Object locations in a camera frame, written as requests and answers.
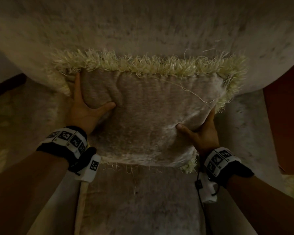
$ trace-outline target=hand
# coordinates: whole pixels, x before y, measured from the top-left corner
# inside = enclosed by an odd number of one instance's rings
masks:
[[[177,124],[176,129],[186,135],[199,154],[207,157],[212,150],[219,148],[218,133],[214,126],[214,108],[210,111],[205,122],[200,126],[199,131],[194,133],[182,124]]]
[[[74,102],[67,120],[68,125],[78,126],[89,135],[95,129],[99,119],[114,107],[115,103],[109,102],[98,109],[89,108],[83,100],[80,74],[76,74]]]

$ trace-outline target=person's right hand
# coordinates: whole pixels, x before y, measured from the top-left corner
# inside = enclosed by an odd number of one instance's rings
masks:
[[[183,124],[177,124],[176,129],[186,135],[196,150],[205,158],[212,150],[219,148],[218,133],[214,126],[214,108],[210,111],[205,122],[200,126],[199,131],[194,133]]]

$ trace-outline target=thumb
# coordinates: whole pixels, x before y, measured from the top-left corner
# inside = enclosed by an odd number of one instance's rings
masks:
[[[115,106],[116,106],[116,104],[114,102],[109,102],[109,103],[104,104],[103,106],[96,109],[96,114],[97,114],[96,116],[97,117],[103,116],[105,113],[112,110]]]
[[[187,135],[189,138],[193,137],[193,132],[191,130],[189,130],[189,128],[187,128],[185,125],[183,124],[177,124],[176,125],[176,129],[181,132],[182,134]]]

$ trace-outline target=forearm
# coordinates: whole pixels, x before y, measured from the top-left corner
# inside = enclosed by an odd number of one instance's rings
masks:
[[[257,177],[232,176],[227,190],[259,235],[294,234],[294,199]]]
[[[35,152],[0,174],[0,234],[26,234],[62,181],[64,158]]]

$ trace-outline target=person's left arm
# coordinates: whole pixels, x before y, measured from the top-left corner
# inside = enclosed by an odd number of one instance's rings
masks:
[[[74,102],[68,125],[90,134],[98,120],[115,107],[114,102],[98,109],[83,101],[80,75],[76,75]],[[34,152],[0,174],[0,234],[26,234],[62,181],[68,162],[45,152]]]

